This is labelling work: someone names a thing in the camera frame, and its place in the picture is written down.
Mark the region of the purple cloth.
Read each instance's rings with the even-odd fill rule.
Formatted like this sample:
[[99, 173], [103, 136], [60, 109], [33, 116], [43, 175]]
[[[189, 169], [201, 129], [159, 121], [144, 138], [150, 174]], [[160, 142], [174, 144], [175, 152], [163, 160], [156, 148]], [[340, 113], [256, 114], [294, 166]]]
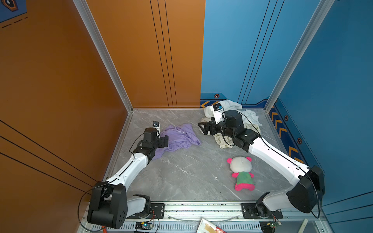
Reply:
[[196, 136], [190, 123], [180, 126], [170, 125], [160, 133], [160, 136], [169, 137], [168, 146], [166, 148], [157, 148], [153, 160], [161, 158], [166, 151], [174, 152], [178, 149], [188, 149], [192, 145], [201, 145], [201, 141]]

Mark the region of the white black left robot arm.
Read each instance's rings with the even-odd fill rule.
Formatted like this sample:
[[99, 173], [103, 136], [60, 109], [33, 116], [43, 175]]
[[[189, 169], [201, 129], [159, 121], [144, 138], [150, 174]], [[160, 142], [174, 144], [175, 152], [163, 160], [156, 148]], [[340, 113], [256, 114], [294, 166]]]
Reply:
[[151, 213], [150, 197], [137, 194], [128, 198], [127, 189], [131, 183], [153, 159], [160, 158], [164, 152], [200, 144], [191, 124], [170, 125], [160, 131], [159, 122], [153, 122], [133, 142], [129, 150], [132, 156], [126, 164], [105, 182], [97, 182], [90, 190], [88, 223], [118, 229], [130, 216], [147, 217]]

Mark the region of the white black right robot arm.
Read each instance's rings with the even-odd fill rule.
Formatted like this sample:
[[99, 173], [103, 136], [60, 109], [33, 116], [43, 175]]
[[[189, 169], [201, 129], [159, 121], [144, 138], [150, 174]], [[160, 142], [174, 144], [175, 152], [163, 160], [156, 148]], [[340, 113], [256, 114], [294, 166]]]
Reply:
[[218, 110], [208, 122], [198, 124], [204, 135], [221, 134], [232, 139], [233, 144], [256, 156], [279, 172], [291, 185], [277, 192], [266, 192], [256, 202], [257, 216], [267, 218], [274, 211], [296, 208], [311, 213], [314, 207], [321, 210], [325, 194], [324, 173], [318, 166], [309, 167], [268, 143], [257, 129], [244, 126], [244, 114], [237, 110]]

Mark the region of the cream green printed cloth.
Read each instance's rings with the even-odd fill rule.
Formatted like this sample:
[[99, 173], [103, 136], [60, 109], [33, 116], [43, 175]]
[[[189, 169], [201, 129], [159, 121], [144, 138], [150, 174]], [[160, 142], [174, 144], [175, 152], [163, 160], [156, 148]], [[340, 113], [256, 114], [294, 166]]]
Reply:
[[244, 151], [248, 151], [249, 146], [253, 144], [254, 140], [260, 137], [259, 126], [251, 123], [245, 125], [239, 116], [229, 116], [223, 122], [226, 124], [224, 135], [219, 133], [216, 135], [207, 135], [213, 136], [221, 149], [236, 146]]

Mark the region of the plain white cloth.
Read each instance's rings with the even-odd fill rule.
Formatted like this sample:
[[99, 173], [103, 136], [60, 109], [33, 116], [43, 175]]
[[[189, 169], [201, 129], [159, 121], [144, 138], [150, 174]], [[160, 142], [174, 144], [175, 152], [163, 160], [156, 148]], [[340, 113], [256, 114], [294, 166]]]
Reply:
[[245, 125], [250, 124], [251, 122], [253, 125], [262, 126], [262, 124], [258, 120], [259, 117], [256, 115], [256, 113], [252, 110], [243, 110], [241, 104], [238, 104], [231, 100], [224, 100], [218, 103], [224, 108], [225, 112], [227, 112], [228, 110], [237, 110], [238, 112], [244, 114], [244, 116], [242, 115], [242, 119]]

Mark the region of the pink green plush toy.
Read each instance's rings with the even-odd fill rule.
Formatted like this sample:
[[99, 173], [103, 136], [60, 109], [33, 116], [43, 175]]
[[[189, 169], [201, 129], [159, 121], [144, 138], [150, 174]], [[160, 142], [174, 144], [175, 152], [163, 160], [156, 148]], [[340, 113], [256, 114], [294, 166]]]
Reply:
[[254, 175], [251, 173], [253, 168], [252, 158], [242, 156], [228, 158], [227, 163], [229, 164], [230, 170], [232, 171], [231, 176], [237, 179], [235, 190], [241, 191], [243, 189], [247, 189], [250, 191], [254, 191]]

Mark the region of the small green circuit board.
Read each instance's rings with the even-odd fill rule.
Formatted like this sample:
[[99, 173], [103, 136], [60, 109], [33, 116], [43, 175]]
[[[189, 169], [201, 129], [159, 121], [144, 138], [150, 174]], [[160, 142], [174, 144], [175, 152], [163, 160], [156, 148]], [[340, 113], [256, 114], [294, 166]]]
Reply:
[[136, 222], [135, 233], [150, 233], [154, 229], [154, 224], [150, 222]]

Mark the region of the red white booklet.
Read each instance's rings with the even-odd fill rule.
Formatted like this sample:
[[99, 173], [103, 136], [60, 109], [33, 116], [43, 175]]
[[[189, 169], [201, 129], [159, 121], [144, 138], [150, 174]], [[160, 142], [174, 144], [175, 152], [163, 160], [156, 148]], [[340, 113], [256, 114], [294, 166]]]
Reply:
[[198, 225], [196, 233], [226, 233], [226, 231], [214, 225], [210, 221], [202, 218]]

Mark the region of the right circuit board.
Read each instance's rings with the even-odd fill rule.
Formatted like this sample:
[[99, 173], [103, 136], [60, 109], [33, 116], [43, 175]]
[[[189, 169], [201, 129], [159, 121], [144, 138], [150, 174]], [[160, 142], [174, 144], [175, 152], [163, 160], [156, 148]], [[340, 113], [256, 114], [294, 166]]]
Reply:
[[282, 226], [282, 222], [279, 220], [260, 222], [262, 233], [275, 233], [276, 228], [279, 226]]

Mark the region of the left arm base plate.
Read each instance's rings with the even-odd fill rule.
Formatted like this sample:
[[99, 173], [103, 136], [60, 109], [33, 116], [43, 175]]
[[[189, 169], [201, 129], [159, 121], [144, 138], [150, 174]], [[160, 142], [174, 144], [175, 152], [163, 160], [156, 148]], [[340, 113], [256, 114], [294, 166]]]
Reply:
[[149, 214], [136, 213], [134, 215], [131, 215], [127, 219], [151, 219], [153, 217], [153, 214], [156, 214], [159, 219], [163, 219], [164, 213], [165, 213], [164, 203], [151, 203]]

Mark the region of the aluminium front rail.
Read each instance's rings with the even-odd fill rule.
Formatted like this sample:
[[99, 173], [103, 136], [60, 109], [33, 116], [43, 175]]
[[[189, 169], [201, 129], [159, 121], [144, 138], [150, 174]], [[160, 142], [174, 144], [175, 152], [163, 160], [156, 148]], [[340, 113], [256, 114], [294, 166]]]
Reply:
[[202, 218], [223, 229], [227, 233], [262, 233], [261, 221], [279, 220], [282, 226], [276, 228], [276, 233], [332, 233], [332, 227], [323, 213], [317, 210], [311, 214], [299, 212], [295, 208], [282, 209], [282, 219], [244, 219], [240, 201], [197, 201], [197, 202], [154, 202], [164, 203], [164, 218], [159, 219], [153, 214], [151, 219], [126, 219], [118, 228], [105, 228], [90, 224], [86, 216], [81, 221], [80, 233], [135, 233], [136, 222], [150, 222], [154, 224], [151, 233], [196, 233]]

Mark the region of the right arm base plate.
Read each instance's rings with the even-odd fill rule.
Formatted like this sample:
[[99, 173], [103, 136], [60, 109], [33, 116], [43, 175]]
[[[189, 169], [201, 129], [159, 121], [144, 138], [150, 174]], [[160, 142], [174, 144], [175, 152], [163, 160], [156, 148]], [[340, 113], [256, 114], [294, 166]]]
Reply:
[[271, 212], [262, 204], [256, 203], [242, 203], [241, 211], [244, 219], [265, 219], [265, 218], [275, 218], [282, 219], [283, 214], [281, 210], [276, 210]]

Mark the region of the aluminium corner post left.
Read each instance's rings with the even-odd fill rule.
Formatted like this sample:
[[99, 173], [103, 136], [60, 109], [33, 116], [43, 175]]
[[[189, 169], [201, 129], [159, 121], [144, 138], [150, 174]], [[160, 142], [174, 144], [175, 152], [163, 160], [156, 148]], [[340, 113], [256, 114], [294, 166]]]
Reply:
[[88, 6], [87, 1], [84, 0], [73, 0], [76, 9], [93, 41], [99, 56], [106, 67], [106, 70], [118, 92], [119, 97], [122, 100], [128, 113], [133, 112], [133, 106], [130, 102], [130, 99], [127, 95], [127, 92], [124, 88], [122, 80], [118, 74], [118, 71], [115, 67], [115, 64], [110, 56], [110, 53], [107, 49], [107, 46], [104, 42], [104, 39], [100, 33], [100, 30], [97, 26], [97, 23], [93, 17], [93, 14]]

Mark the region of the aluminium corner post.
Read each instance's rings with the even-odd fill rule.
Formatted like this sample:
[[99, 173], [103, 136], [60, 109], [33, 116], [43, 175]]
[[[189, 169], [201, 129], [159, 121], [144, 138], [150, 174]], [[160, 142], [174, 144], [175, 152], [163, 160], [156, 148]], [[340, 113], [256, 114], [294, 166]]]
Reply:
[[309, 47], [311, 41], [316, 35], [319, 27], [324, 21], [326, 15], [334, 4], [334, 0], [321, 0], [317, 5], [310, 21], [308, 22], [300, 40], [298, 41], [289, 61], [287, 62], [281, 76], [279, 77], [265, 107], [265, 113], [269, 113], [272, 107], [274, 106], [276, 100], [279, 98], [281, 92], [289, 81], [291, 75], [302, 59], [304, 53]]
[[118, 71], [115, 67], [115, 64], [110, 56], [110, 53], [107, 49], [107, 46], [104, 42], [104, 39], [100, 33], [100, 30], [97, 26], [97, 23], [93, 17], [93, 14], [88, 6], [87, 1], [84, 0], [73, 0], [76, 9], [93, 41], [99, 56], [106, 67], [106, 70], [118, 92], [119, 97], [122, 100], [128, 113], [133, 112], [133, 106], [130, 102], [130, 99], [127, 95], [127, 92], [124, 88], [122, 80], [118, 74]]

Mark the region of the aluminium corner post right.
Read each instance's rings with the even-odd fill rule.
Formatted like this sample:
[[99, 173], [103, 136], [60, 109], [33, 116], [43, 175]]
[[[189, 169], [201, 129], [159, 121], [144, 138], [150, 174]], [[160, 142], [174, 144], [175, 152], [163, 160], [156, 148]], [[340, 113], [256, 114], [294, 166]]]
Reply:
[[311, 41], [316, 35], [319, 27], [324, 21], [326, 15], [334, 4], [334, 0], [321, 0], [317, 5], [310, 21], [308, 22], [300, 40], [298, 41], [289, 61], [287, 62], [281, 76], [279, 77], [265, 107], [265, 113], [269, 113], [272, 107], [274, 106], [276, 100], [279, 98], [281, 92], [289, 81], [291, 75], [302, 59], [304, 53], [309, 47]]

